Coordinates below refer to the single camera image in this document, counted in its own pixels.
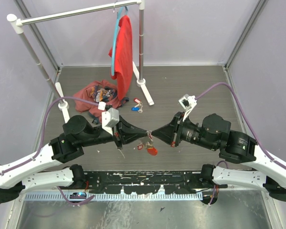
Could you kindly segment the red carabiner keyring with chain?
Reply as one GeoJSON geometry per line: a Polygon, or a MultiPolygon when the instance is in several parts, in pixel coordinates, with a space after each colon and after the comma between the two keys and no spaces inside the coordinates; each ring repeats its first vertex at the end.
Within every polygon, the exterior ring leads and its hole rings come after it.
{"type": "Polygon", "coordinates": [[[158,154],[158,150],[153,145],[153,138],[152,138],[151,131],[147,132],[147,137],[145,138],[144,148],[152,156],[156,156],[158,154]]]}

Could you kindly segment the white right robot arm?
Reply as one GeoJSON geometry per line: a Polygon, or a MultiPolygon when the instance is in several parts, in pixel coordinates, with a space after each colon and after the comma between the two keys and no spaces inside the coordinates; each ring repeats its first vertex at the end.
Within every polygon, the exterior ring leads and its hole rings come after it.
{"type": "Polygon", "coordinates": [[[267,192],[270,197],[286,202],[286,162],[265,155],[257,141],[249,135],[231,129],[231,123],[217,114],[208,115],[201,125],[194,124],[184,112],[172,121],[152,131],[152,136],[175,147],[182,141],[212,151],[218,151],[224,162],[251,167],[251,171],[235,171],[211,164],[202,166],[199,181],[205,188],[214,185],[237,185],[267,192]]]}

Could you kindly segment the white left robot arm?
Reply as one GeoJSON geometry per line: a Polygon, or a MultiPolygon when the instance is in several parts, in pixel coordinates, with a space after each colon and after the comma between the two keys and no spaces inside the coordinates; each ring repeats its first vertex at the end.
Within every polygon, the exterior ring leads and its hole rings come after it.
{"type": "Polygon", "coordinates": [[[123,145],[146,137],[147,131],[131,125],[122,117],[113,127],[92,126],[85,117],[76,115],[63,126],[63,133],[45,146],[15,162],[0,165],[0,204],[15,200],[21,193],[42,187],[80,189],[86,183],[83,168],[72,165],[60,171],[45,169],[73,161],[84,154],[83,148],[114,142],[123,145]]]}

